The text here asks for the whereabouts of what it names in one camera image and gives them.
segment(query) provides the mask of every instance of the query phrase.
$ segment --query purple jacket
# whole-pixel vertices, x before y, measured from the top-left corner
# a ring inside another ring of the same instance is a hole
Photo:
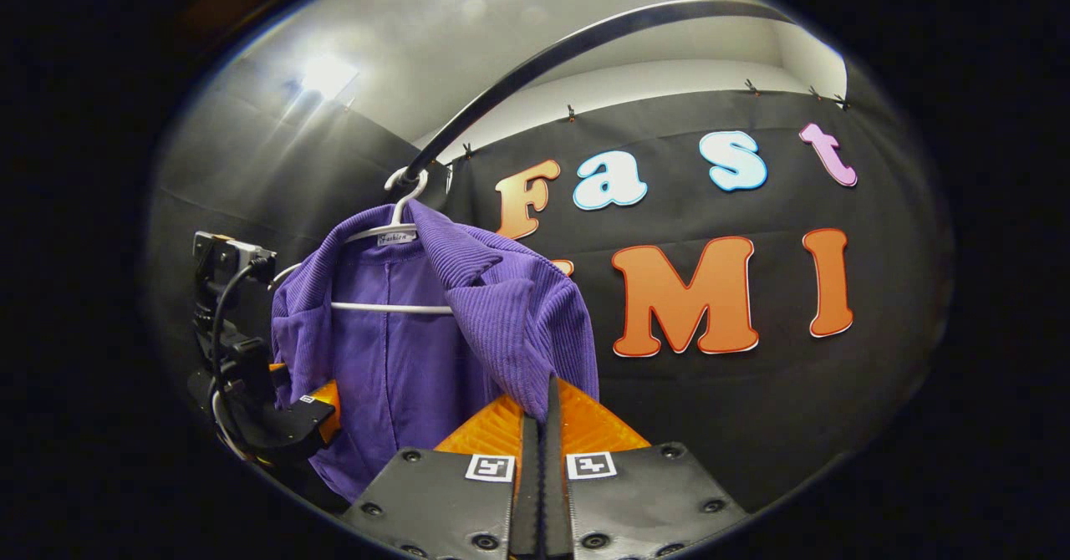
[[[591,318],[571,279],[523,245],[415,200],[402,214],[415,241],[341,244],[392,211],[337,225],[272,305],[272,350],[291,377],[279,407],[337,380],[342,432],[309,461],[350,502],[399,448],[434,448],[502,392],[539,420],[551,375],[598,398]],[[332,309],[332,301],[450,305],[454,315]]]

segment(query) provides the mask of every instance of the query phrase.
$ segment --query ceiling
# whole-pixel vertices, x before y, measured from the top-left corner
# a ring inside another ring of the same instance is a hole
[[[310,58],[327,55],[350,64],[360,74],[337,100],[415,142],[559,39],[624,11],[663,1],[669,0],[310,0],[239,56],[297,80]],[[778,28],[771,21],[694,19],[608,43],[552,70],[529,88],[651,61],[718,59],[782,67],[781,54]]]

